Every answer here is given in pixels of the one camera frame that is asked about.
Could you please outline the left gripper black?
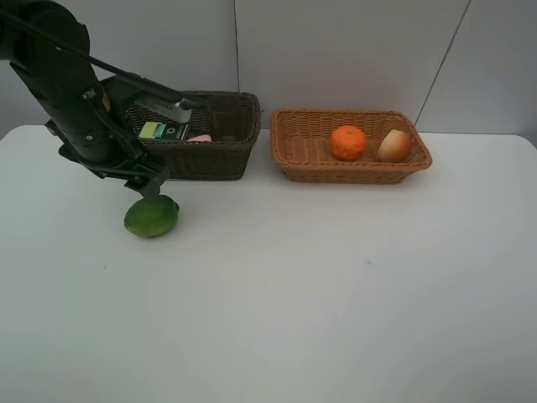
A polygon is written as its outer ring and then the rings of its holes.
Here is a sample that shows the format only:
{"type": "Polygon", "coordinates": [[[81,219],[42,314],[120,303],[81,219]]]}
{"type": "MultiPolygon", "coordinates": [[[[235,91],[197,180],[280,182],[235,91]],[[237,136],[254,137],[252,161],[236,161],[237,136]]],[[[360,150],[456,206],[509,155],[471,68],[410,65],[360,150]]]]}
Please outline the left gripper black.
{"type": "Polygon", "coordinates": [[[126,179],[125,186],[144,198],[160,194],[169,169],[135,139],[118,118],[102,86],[77,96],[44,100],[45,126],[63,142],[60,154],[95,175],[126,179]]]}

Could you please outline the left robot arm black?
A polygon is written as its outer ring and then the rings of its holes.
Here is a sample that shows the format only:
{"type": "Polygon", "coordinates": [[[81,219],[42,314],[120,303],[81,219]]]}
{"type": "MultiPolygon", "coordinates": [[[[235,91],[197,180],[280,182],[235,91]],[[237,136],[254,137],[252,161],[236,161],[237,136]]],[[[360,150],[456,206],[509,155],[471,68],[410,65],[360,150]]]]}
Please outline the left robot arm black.
{"type": "Polygon", "coordinates": [[[91,65],[86,27],[53,1],[1,3],[1,58],[46,111],[60,155],[144,198],[160,193],[169,171],[114,109],[91,65]]]}

